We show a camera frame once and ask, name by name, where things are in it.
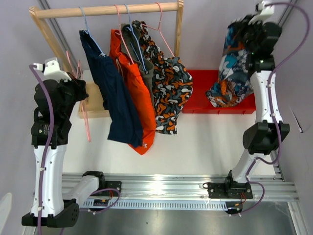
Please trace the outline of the colourful graphic print shorts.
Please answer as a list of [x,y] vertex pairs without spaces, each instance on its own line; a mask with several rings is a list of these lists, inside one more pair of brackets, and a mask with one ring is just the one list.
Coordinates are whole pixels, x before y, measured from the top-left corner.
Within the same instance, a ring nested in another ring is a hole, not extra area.
[[236,23],[227,27],[218,79],[205,95],[213,107],[233,107],[253,93],[246,69],[248,51],[237,36]]

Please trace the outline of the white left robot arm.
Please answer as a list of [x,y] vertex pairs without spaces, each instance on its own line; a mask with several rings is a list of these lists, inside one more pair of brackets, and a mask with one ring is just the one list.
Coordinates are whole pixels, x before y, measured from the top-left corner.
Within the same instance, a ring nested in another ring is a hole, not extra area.
[[73,227],[80,207],[93,193],[106,191],[103,172],[87,171],[66,195],[62,194],[63,161],[71,129],[74,105],[88,97],[86,82],[45,80],[35,87],[34,124],[31,127],[36,162],[35,195],[22,225],[50,228]]

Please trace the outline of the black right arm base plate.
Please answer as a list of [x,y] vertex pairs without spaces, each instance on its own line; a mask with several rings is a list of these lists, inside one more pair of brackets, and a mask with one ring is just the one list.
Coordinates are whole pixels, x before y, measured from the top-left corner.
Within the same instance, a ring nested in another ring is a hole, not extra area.
[[210,199],[252,199],[249,183],[213,183],[205,182],[202,187],[208,191]]

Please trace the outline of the navy blue shorts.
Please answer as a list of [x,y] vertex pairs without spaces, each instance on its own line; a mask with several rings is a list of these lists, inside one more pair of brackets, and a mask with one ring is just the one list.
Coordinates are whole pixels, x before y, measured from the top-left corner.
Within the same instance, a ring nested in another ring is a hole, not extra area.
[[121,74],[111,57],[100,56],[100,51],[84,30],[80,30],[79,35],[92,78],[103,98],[103,107],[112,119],[108,139],[138,147],[143,128]]

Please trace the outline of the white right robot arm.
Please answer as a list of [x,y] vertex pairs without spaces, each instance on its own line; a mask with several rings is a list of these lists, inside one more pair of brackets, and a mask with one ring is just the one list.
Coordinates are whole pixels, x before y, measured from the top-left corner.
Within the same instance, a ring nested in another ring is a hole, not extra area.
[[275,23],[264,23],[257,15],[247,15],[230,24],[232,38],[247,49],[245,68],[250,76],[256,103],[256,121],[243,135],[245,148],[237,165],[229,172],[224,194],[235,197],[249,184],[249,173],[257,160],[276,150],[290,131],[283,123],[275,93],[275,65],[272,55],[282,29]]

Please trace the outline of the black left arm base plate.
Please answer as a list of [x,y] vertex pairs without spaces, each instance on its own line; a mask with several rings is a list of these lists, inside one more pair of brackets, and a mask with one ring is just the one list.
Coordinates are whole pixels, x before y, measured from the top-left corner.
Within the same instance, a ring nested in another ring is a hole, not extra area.
[[105,196],[105,197],[117,197],[119,193],[121,193],[122,189],[122,182],[121,181],[106,181],[105,183],[101,184],[98,188],[98,190],[103,190],[96,195],[98,196]]

